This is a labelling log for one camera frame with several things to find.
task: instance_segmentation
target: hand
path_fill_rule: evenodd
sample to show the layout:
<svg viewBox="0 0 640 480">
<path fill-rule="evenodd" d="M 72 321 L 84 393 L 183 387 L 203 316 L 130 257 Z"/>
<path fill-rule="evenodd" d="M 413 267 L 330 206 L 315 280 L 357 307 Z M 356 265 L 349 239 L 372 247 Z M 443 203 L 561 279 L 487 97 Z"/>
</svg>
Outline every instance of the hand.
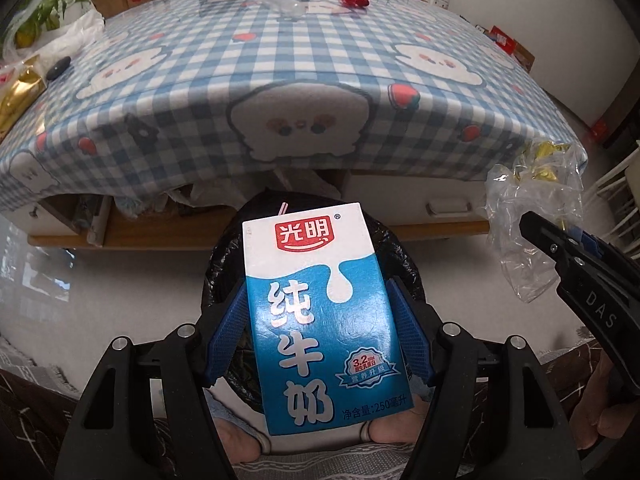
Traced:
<svg viewBox="0 0 640 480">
<path fill-rule="evenodd" d="M 609 438 L 622 437 L 640 411 L 640 399 L 609 407 L 607 387 L 612 370 L 613 362 L 603 351 L 569 421 L 578 449 L 589 449 L 596 443 L 599 434 Z"/>
</svg>

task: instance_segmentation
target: milk carton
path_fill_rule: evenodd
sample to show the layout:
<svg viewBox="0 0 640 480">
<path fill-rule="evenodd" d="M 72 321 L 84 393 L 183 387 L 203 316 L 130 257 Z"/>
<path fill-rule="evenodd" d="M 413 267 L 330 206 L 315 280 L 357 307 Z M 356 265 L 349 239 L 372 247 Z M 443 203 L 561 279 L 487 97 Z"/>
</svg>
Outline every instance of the milk carton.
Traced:
<svg viewBox="0 0 640 480">
<path fill-rule="evenodd" d="M 360 205 L 252 220 L 242 234 L 269 433 L 326 430 L 411 408 Z"/>
</svg>

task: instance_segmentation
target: tablecloth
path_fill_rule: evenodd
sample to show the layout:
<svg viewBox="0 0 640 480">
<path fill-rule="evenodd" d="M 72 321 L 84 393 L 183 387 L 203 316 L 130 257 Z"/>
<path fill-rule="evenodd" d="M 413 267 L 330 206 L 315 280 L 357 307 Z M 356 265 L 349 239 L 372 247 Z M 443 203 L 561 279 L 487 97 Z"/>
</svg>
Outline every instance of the tablecloth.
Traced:
<svg viewBox="0 0 640 480">
<path fill-rule="evenodd" d="M 60 193 L 149 200 L 276 166 L 483 180 L 533 139 L 574 143 L 545 92 L 420 0 L 156 0 L 104 37 L 0 144 L 0 210 Z"/>
</svg>

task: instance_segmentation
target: plastic bottle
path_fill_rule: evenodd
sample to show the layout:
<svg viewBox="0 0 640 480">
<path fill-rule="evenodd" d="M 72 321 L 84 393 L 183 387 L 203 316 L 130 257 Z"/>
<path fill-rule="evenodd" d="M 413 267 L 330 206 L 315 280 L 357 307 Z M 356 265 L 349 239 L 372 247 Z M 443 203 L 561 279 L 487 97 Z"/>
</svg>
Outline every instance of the plastic bottle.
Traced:
<svg viewBox="0 0 640 480">
<path fill-rule="evenodd" d="M 257 0 L 273 10 L 292 18 L 301 18 L 306 13 L 306 5 L 297 0 Z"/>
</svg>

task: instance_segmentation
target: white drawer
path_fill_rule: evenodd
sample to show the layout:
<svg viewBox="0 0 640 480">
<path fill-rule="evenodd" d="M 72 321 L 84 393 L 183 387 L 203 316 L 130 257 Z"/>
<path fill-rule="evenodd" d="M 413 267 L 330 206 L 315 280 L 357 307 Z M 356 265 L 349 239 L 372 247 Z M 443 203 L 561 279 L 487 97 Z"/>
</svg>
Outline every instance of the white drawer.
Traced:
<svg viewBox="0 0 640 480">
<path fill-rule="evenodd" d="M 360 202 L 389 226 L 477 221 L 483 219 L 478 210 L 484 207 L 484 182 L 348 173 L 342 200 Z"/>
<path fill-rule="evenodd" d="M 5 218 L 31 236 L 68 236 L 76 233 L 46 211 L 40 204 L 31 204 L 16 211 L 2 213 Z"/>
</svg>

